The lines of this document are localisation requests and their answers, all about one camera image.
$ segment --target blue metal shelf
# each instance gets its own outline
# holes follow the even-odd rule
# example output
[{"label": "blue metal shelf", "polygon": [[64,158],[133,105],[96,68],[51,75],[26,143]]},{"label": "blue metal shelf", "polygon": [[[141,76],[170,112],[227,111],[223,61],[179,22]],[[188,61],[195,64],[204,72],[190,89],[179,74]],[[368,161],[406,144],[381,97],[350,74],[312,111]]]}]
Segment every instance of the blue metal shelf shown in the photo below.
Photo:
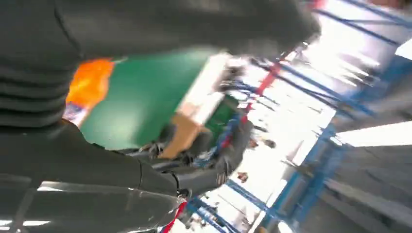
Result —
[{"label": "blue metal shelf", "polygon": [[[407,29],[412,29],[411,21],[407,21],[398,16],[394,16],[387,12],[381,11],[378,8],[371,6],[369,4],[362,3],[357,0],[341,0],[341,1],[344,1],[348,4],[351,4],[353,6],[359,7],[366,11],[379,15],[385,20],[345,19],[345,18],[338,17],[330,12],[324,11],[322,9],[313,9],[313,12],[316,14],[322,15],[324,17],[328,17],[348,27],[358,30],[361,33],[364,33],[366,35],[369,35],[373,38],[376,38],[389,45],[396,46],[396,47],[399,46],[398,41],[382,36],[360,25],[380,24],[380,25],[388,25],[388,26],[396,26],[396,27],[404,27]],[[402,60],[399,57],[394,55],[392,62],[389,64],[386,70],[382,72],[381,77],[380,77],[380,80],[386,84],[384,88],[382,88],[382,86],[377,85],[377,87],[367,88],[365,90],[362,90],[362,92],[356,93],[351,96],[341,95],[335,92],[334,90],[314,81],[310,77],[294,70],[290,66],[280,65],[283,71],[289,72],[293,76],[304,80],[306,83],[309,83],[310,85],[313,85],[319,88],[320,90],[324,91],[326,94],[310,91],[306,88],[301,87],[300,85],[294,83],[293,81],[289,79],[279,76],[277,73],[274,75],[277,76],[279,79],[285,81],[286,83],[290,84],[291,86],[298,88],[301,91],[305,92],[306,94],[323,102],[324,104],[330,107],[336,108],[338,110],[337,112],[340,114],[345,114],[347,116],[350,116],[349,113],[343,110],[339,110],[339,104],[343,103],[345,105],[350,106],[354,110],[362,111],[366,114],[373,115],[374,113],[371,110],[367,109],[365,106],[359,103],[360,100],[372,100],[372,99],[379,98],[380,96],[376,95],[376,92],[379,92],[379,93],[385,92],[387,90],[387,87],[390,86],[391,83],[396,82],[400,78],[400,76],[403,74],[403,72],[412,71],[412,66],[408,62],[409,61]],[[250,88],[250,87],[245,87],[243,90],[246,90],[249,92],[255,92],[255,89]],[[241,117],[242,117],[241,115],[236,115],[234,117],[234,120],[230,123],[227,131],[220,137],[217,143],[217,146],[216,146],[217,151],[222,146],[222,142],[227,138],[228,135],[230,135],[230,132],[232,131],[233,127],[239,124]],[[343,154],[342,152],[347,148],[347,145],[337,145],[334,142],[332,142],[330,139],[331,137],[334,137],[334,135],[335,135],[335,131],[334,131],[334,127],[332,124],[330,124],[325,129],[322,130],[322,133],[319,135],[318,141],[316,142],[315,146],[311,149],[311,151],[305,158],[304,162],[302,163],[302,165],[316,164],[316,167],[313,171],[313,176],[308,177],[308,176],[305,176],[305,174],[301,174],[299,171],[295,171],[292,174],[292,177],[288,181],[287,185],[285,186],[285,188],[280,193],[279,197],[277,198],[277,200],[271,207],[268,207],[266,203],[256,198],[254,195],[252,195],[250,192],[248,192],[247,190],[245,190],[244,188],[242,188],[240,185],[238,185],[232,180],[229,180],[226,183],[226,185],[232,188],[237,193],[241,194],[246,200],[253,203],[259,209],[266,212],[267,216],[263,220],[263,226],[265,225],[265,223],[268,223],[269,221],[275,219],[277,221],[285,221],[292,229],[297,229],[299,226],[299,223],[305,220],[305,217],[308,214],[310,208],[316,202],[317,197],[319,196],[321,190],[324,187],[325,181],[334,173],[335,168],[338,166],[339,162],[342,159],[342,154]],[[319,148],[325,144],[328,148],[326,150],[327,154],[326,156],[322,157],[322,159],[318,160],[319,154],[325,153],[325,152],[320,152]],[[295,185],[298,184],[297,183],[298,180],[301,180],[301,179],[305,179],[308,185],[306,186],[305,191],[302,193],[302,195],[297,198],[297,201],[289,204],[291,205],[291,208],[290,208],[291,211],[288,211],[287,213],[285,213],[284,211],[281,210],[283,208],[282,206],[284,206],[285,201],[287,200],[289,195],[291,195],[291,193],[294,191],[294,187]],[[207,206],[207,204],[205,204],[199,199],[193,199],[192,201],[190,201],[187,208],[189,210],[192,210],[193,212],[196,212],[199,216],[204,218],[206,222],[214,226],[219,232],[226,232],[226,231],[221,226],[216,224],[216,222],[211,220],[204,213],[204,211],[209,211],[210,216],[214,216],[220,222],[224,223],[226,229],[228,229],[229,232],[234,232],[234,233],[239,232],[233,226],[231,226],[227,221],[225,221],[221,216],[213,212],[211,208]]]}]

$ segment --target metal rack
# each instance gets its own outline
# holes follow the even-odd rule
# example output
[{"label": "metal rack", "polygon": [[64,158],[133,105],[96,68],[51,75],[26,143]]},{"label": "metal rack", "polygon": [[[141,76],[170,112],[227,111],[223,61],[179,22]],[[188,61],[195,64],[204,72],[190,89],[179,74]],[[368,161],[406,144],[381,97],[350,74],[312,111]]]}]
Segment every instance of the metal rack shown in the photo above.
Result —
[{"label": "metal rack", "polygon": [[[399,42],[382,36],[371,30],[368,30],[362,27],[361,25],[394,25],[397,27],[400,26],[407,29],[412,29],[412,21],[407,21],[400,17],[391,15],[369,4],[359,2],[357,0],[341,1],[361,8],[363,10],[369,11],[373,14],[379,15],[385,20],[345,19],[319,8],[313,9],[313,12],[315,14],[328,17],[348,27],[356,29],[361,33],[364,33],[368,36],[374,37],[378,40],[381,40],[389,45],[396,47],[400,45]],[[382,88],[382,85],[377,85],[377,83],[374,83],[374,85],[371,85],[370,87],[363,89],[355,95],[345,96],[314,81],[310,77],[293,69],[291,66],[287,66],[279,62],[276,62],[270,68],[262,67],[269,71],[269,74],[262,82],[262,85],[255,90],[255,94],[262,95],[266,87],[268,87],[275,79],[280,79],[288,83],[289,85],[298,88],[299,90],[303,91],[309,96],[316,98],[324,104],[332,108],[335,108],[337,110],[337,114],[352,117],[350,113],[343,109],[340,109],[341,104],[344,104],[346,106],[350,106],[352,110],[357,110],[369,115],[373,115],[373,112],[366,108],[364,105],[362,105],[360,103],[360,100],[369,101],[381,97],[381,95],[383,95],[387,88],[392,83],[396,82],[401,76],[394,74],[399,74],[399,69],[402,69],[404,67],[410,68],[411,66],[410,64],[405,65],[404,61],[400,62],[399,58],[394,55],[392,61],[389,63],[386,69],[380,73],[379,80],[377,81],[385,83],[385,88]],[[279,72],[281,70],[283,72],[288,72],[293,76],[305,81],[308,85],[315,86],[316,88],[322,90],[324,93],[318,93],[308,90],[307,88],[304,88],[294,83],[292,80],[279,75]],[[251,103],[248,104],[246,112],[251,109],[251,105]],[[245,119],[245,116],[241,115],[236,115],[234,117],[234,120],[230,123],[230,127],[228,127],[228,130],[221,136],[216,146],[216,150],[219,150],[219,148],[224,146],[224,142],[225,140],[227,140],[227,136],[230,134],[233,127],[239,123],[242,123],[243,121],[245,121]],[[304,174],[303,172],[301,172],[301,170],[296,169],[296,171],[293,173],[290,180],[288,181],[287,185],[285,186],[285,188],[283,189],[283,191],[278,196],[278,198],[272,206],[267,206],[265,202],[259,200],[250,192],[248,192],[232,180],[228,180],[226,185],[266,213],[266,217],[262,221],[263,226],[265,224],[268,224],[268,222],[271,219],[276,219],[278,221],[284,221],[290,226],[291,229],[297,230],[299,227],[299,223],[305,219],[309,209],[316,202],[318,195],[324,187],[325,181],[334,173],[335,168],[338,166],[340,160],[342,159],[343,151],[349,146],[336,141],[332,141],[331,139],[334,137],[335,130],[333,124],[330,123],[326,128],[321,130],[321,133],[319,134],[316,144],[311,149],[309,154],[306,156],[304,162],[302,163],[302,166],[311,166],[313,168],[311,170],[311,175],[308,176],[308,174]],[[187,208],[193,212],[196,212],[200,217],[202,217],[206,222],[215,227],[219,232],[239,232],[236,228],[234,228],[227,221],[225,221],[221,216],[211,211],[210,207],[198,198],[194,198],[192,201],[189,201],[187,204]],[[226,230],[223,229],[220,225],[216,224],[213,220],[211,220],[209,216],[214,216],[215,218],[219,219],[220,222],[224,223]]]}]

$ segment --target blue steel beam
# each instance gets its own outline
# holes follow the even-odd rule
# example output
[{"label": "blue steel beam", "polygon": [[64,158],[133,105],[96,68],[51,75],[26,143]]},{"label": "blue steel beam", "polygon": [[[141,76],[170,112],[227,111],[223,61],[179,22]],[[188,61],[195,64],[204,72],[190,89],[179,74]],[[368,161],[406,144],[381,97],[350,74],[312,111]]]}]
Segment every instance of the blue steel beam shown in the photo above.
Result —
[{"label": "blue steel beam", "polygon": [[[310,91],[310,90],[308,90],[308,89],[306,89],[306,88],[303,88],[303,87],[295,84],[294,82],[292,82],[292,81],[290,81],[290,80],[288,80],[288,79],[286,79],[286,78],[284,78],[284,77],[282,77],[282,76],[280,76],[280,75],[278,75],[277,78],[279,78],[280,80],[282,80],[282,81],[288,83],[289,85],[295,87],[296,89],[299,89],[299,90],[303,91],[303,92],[306,93],[307,95],[309,95],[309,96],[317,99],[318,101],[326,104],[327,106],[329,106],[329,107],[331,107],[331,108],[333,108],[333,109],[337,109],[337,108],[338,108],[338,106],[336,106],[336,105],[328,102],[327,100],[321,98],[320,96],[318,96],[320,93],[316,93],[316,94],[315,94],[314,92],[312,92],[312,91]],[[350,118],[350,119],[354,119],[354,117],[353,117],[351,114],[349,114],[347,111],[340,111],[340,113],[341,113],[342,115]]]},{"label": "blue steel beam", "polygon": [[[321,141],[329,140],[330,137],[332,137],[335,134],[334,127],[332,124],[329,124],[319,135],[319,138],[316,142],[316,144],[312,147],[306,158],[304,159],[303,163],[308,163],[308,162],[313,162],[315,156],[317,155],[320,147],[321,147]],[[276,201],[273,203],[273,205],[270,207],[270,211],[268,212],[269,214],[271,213],[276,213],[279,208],[281,207],[283,201],[286,199],[287,195],[290,193],[290,191],[293,189],[293,185],[295,181],[301,176],[299,172],[295,171],[291,178],[289,179],[288,183],[286,184],[285,188],[282,190],[280,193],[279,197],[277,197]],[[267,223],[269,219],[265,217],[262,222]]]},{"label": "blue steel beam", "polygon": [[200,205],[201,207],[203,207],[204,209],[206,209],[211,215],[215,216],[215,218],[224,223],[225,227],[227,227],[231,232],[233,233],[240,233],[234,226],[232,226],[229,222],[227,222],[224,218],[222,218],[220,215],[218,215],[213,209],[212,207],[210,207],[208,204],[206,204],[204,201],[200,200],[199,198],[193,198],[191,200],[194,203],[197,203],[198,205]]},{"label": "blue steel beam", "polygon": [[325,186],[325,180],[333,175],[336,167],[342,160],[343,150],[346,146],[333,146],[335,151],[333,151],[331,156],[319,167],[318,172],[315,175],[316,178],[310,184],[308,193],[300,201],[300,208],[294,210],[292,214],[294,218],[293,222],[302,222],[306,218],[310,208],[315,204],[320,193],[322,192],[322,189]]},{"label": "blue steel beam", "polygon": [[186,208],[189,211],[193,211],[195,212],[197,215],[199,215],[204,221],[206,221],[207,223],[209,223],[211,226],[213,226],[214,228],[216,228],[216,230],[220,233],[227,233],[223,228],[221,228],[215,221],[213,221],[212,219],[210,219],[209,217],[207,217],[201,210],[197,209],[196,207],[194,207],[192,204],[187,203]]},{"label": "blue steel beam", "polygon": [[289,66],[283,65],[283,64],[281,64],[281,68],[283,70],[293,74],[294,76],[304,80],[305,82],[307,82],[307,83],[309,83],[309,84],[325,91],[326,93],[340,99],[342,102],[346,103],[347,105],[351,106],[352,108],[361,110],[361,111],[363,111],[363,112],[365,112],[366,114],[369,114],[369,115],[374,115],[374,112],[371,111],[370,109],[366,108],[365,106],[354,102],[351,98],[343,96],[343,95],[337,93],[336,91],[333,91],[332,89],[330,89],[326,86],[321,85],[320,83],[318,83],[318,82],[312,80],[311,78],[309,78],[309,77],[301,74],[300,72],[296,71],[295,69],[293,69]]},{"label": "blue steel beam", "polygon": [[370,4],[363,3],[363,2],[360,2],[360,1],[357,1],[357,0],[341,0],[341,1],[344,1],[346,3],[357,6],[357,7],[362,8],[362,9],[368,10],[368,11],[370,11],[370,12],[372,12],[372,13],[378,15],[378,16],[381,16],[383,18],[386,18],[386,19],[389,19],[389,20],[394,21],[396,23],[399,23],[400,25],[402,25],[406,28],[412,28],[412,22],[404,20],[401,17],[394,16],[392,14],[384,12],[384,11],[382,11],[382,10],[378,9],[377,7],[372,6]]},{"label": "blue steel beam", "polygon": [[390,26],[404,26],[401,23],[389,20],[370,20],[370,19],[343,19],[345,22],[371,24],[371,25],[390,25]]},{"label": "blue steel beam", "polygon": [[367,35],[369,35],[369,36],[371,36],[371,37],[374,37],[374,38],[376,38],[376,39],[382,40],[382,41],[384,41],[384,42],[386,42],[386,43],[388,43],[388,44],[390,44],[390,45],[399,46],[399,43],[396,42],[396,41],[394,41],[394,40],[391,40],[391,39],[389,39],[389,38],[386,38],[386,37],[384,37],[384,36],[382,36],[382,35],[379,35],[378,33],[372,32],[372,31],[370,31],[370,30],[368,30],[368,29],[366,29],[366,28],[363,28],[363,27],[361,27],[361,26],[359,26],[359,25],[356,25],[356,24],[354,24],[354,23],[348,22],[348,21],[346,21],[346,19],[341,18],[341,17],[338,17],[338,16],[336,16],[336,15],[334,15],[334,14],[331,14],[331,13],[329,13],[329,12],[327,12],[327,11],[320,10],[320,9],[314,9],[313,12],[318,13],[318,14],[320,14],[320,15],[322,15],[322,16],[329,17],[329,18],[331,18],[331,19],[333,19],[333,20],[336,20],[337,22],[340,22],[340,23],[342,23],[342,24],[344,24],[344,25],[346,25],[346,26],[348,26],[348,27],[354,28],[354,29],[356,29],[356,30],[358,30],[358,31],[360,31],[360,32],[363,32],[363,33],[365,33],[365,34],[367,34]]},{"label": "blue steel beam", "polygon": [[265,211],[267,214],[269,214],[273,218],[279,218],[278,215],[269,213],[269,207],[266,205],[266,203],[262,202],[260,199],[255,197],[253,194],[251,194],[249,191],[235,183],[233,180],[228,180],[226,182],[226,185],[232,188],[235,192],[239,193],[242,195],[245,199],[253,203],[255,206],[257,206],[260,210]]}]

